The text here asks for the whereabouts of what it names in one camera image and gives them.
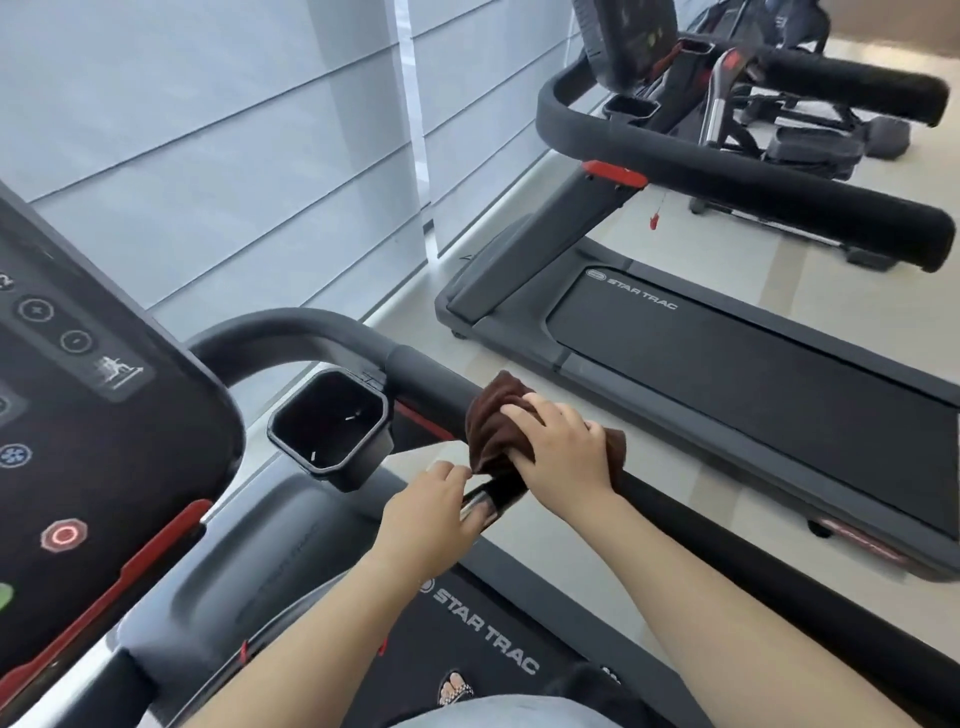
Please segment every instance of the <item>exercise machine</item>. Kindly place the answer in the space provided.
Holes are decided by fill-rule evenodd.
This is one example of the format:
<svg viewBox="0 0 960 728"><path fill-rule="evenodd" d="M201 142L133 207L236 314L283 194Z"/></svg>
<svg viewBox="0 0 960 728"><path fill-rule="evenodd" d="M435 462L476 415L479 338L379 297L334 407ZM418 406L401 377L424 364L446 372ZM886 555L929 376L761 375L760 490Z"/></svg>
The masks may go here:
<svg viewBox="0 0 960 728"><path fill-rule="evenodd" d="M744 44L807 50L816 55L823 55L830 34L829 15L820 7L819 0L744 0L739 4L729 0L705 11L701 23L700 33L733 37ZM864 157L894 160L910 146L910 125L903 119L877 116L865 120L849 106L836 103L829 105L832 116L813 114L797 108L805 100L802 97L757 89L748 74L724 76L722 80L731 86L723 89L727 100L723 127L716 130L719 138L701 140L702 143L840 181L849 180ZM703 106L695 122L702 121L707 108L708 105ZM780 121L789 126L778 126ZM758 145L756 135L749 129L757 122L774 127L766 148ZM697 215L709 210L725 212L808 242L840 248L849 263L870 270L886 272L897 264L889 255L838 244L703 199L691 199L689 209Z"/></svg>
<svg viewBox="0 0 960 728"><path fill-rule="evenodd" d="M955 233L942 210L710 141L727 118L729 78L752 74L774 89L928 124L943 114L946 85L705 36L680 34L664 47L672 50L658 92L618 95L606 118L569 108L596 83L595 48L547 83L540 136L582 167L472 257L438 295L438 319L762 489L815 532L924 578L956 579L960 388L586 237L655 183L934 272ZM708 143L672 136L705 99Z"/></svg>
<svg viewBox="0 0 960 728"><path fill-rule="evenodd" d="M744 8L764 44L824 54L831 23L827 12L820 7L820 0L745 0ZM899 159L910 148L910 125L903 119L891 116L864 119L843 104L831 105L836 118L830 118L797 110L802 100L790 94L754 96L748 90L736 100L743 108L740 123L744 126L756 121L776 124L786 119L851 133L863 142L864 154L874 159Z"/></svg>
<svg viewBox="0 0 960 728"><path fill-rule="evenodd" d="M371 546L404 487L382 458L466 438L479 387L336 313L264 311L180 344L2 185L0 259L2 726L104 635L109 659L57 728L134 728L148 710L181 724ZM331 366L273 416L279 452L221 497L245 446L229 388L309 361ZM636 478L619 489L922 725L960 719L943 654ZM502 515L523 492L511 473L465 508L489 497ZM433 704L454 666L495 694L584 660L672 724L708 726L676 673L484 539L381 652L349 728Z"/></svg>

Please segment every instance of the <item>control button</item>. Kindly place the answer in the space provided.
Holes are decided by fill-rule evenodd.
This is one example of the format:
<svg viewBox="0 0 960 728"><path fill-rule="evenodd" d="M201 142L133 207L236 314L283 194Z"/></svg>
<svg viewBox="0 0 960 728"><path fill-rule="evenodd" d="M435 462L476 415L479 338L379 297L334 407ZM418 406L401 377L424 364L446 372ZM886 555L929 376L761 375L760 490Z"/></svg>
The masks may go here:
<svg viewBox="0 0 960 728"><path fill-rule="evenodd" d="M22 468L33 456L34 454L26 445L5 445L0 448L0 468L5 470Z"/></svg>
<svg viewBox="0 0 960 728"><path fill-rule="evenodd" d="M31 324L45 324L54 317L54 305L44 299L29 298L21 301L16 312L24 321Z"/></svg>
<svg viewBox="0 0 960 728"><path fill-rule="evenodd" d="M13 587L0 582L0 612L13 601Z"/></svg>
<svg viewBox="0 0 960 728"><path fill-rule="evenodd" d="M93 337L80 328L74 328L60 337L60 348L72 354L87 353L93 349Z"/></svg>
<svg viewBox="0 0 960 728"><path fill-rule="evenodd" d="M120 359L101 356L97 359L97 372L100 373L101 383L108 389L120 389L135 376L143 373L143 367L132 367L124 364Z"/></svg>
<svg viewBox="0 0 960 728"><path fill-rule="evenodd" d="M86 523L80 519L54 521L40 535L40 545L53 553L69 551L86 541Z"/></svg>

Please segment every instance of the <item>sandal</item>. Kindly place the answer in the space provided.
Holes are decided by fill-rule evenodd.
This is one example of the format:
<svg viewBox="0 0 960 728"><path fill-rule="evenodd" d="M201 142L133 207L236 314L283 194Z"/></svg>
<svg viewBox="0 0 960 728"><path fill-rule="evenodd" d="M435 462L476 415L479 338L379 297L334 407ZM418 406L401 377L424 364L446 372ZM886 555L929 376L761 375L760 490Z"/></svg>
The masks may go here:
<svg viewBox="0 0 960 728"><path fill-rule="evenodd" d="M444 685L451 682L451 678L454 675L458 675L464 684L459 688L454 689L454 692L450 697L444 697ZM470 700L475 695L476 693L467 683L467 678L464 677L464 673L460 670L452 669L450 672L444 675L444 679L441 681L440 687L437 688L437 705L439 705L441 708L445 708L448 705L453 705L454 703Z"/></svg>

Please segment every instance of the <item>brown towel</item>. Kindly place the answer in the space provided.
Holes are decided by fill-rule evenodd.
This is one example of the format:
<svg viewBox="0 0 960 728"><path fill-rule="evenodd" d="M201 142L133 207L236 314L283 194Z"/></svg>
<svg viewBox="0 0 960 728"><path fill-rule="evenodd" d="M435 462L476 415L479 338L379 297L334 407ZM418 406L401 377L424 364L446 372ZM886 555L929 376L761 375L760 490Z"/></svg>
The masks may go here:
<svg viewBox="0 0 960 728"><path fill-rule="evenodd" d="M511 472L513 465L507 457L508 449L519 450L531 460L534 459L530 441L513 420L500 413L500 407L504 404L515 404L539 420L537 410L523 398L530 392L533 390L510 372L500 372L470 405L467 411L467 443L470 448L470 467L475 473L496 477ZM626 458L627 438L623 431L608 429L607 463L610 466L611 484L615 485L619 480Z"/></svg>

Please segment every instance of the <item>cup holder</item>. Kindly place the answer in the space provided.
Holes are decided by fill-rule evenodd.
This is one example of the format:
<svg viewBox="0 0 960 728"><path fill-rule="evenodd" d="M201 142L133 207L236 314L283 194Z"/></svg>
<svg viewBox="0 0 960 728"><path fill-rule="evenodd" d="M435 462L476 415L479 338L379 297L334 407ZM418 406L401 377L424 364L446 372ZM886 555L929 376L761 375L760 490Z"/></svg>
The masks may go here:
<svg viewBox="0 0 960 728"><path fill-rule="evenodd" d="M714 43L705 40L694 40L688 37L680 40L681 53L688 53L691 56L707 56L713 53L715 49L716 45Z"/></svg>
<svg viewBox="0 0 960 728"><path fill-rule="evenodd" d="M657 113L660 104L646 99L634 99L629 96L614 96L604 104L604 115L611 121L624 121L628 124L643 126Z"/></svg>
<svg viewBox="0 0 960 728"><path fill-rule="evenodd" d="M318 480L355 491L394 449L390 403L349 370L314 375L270 418L267 436Z"/></svg>

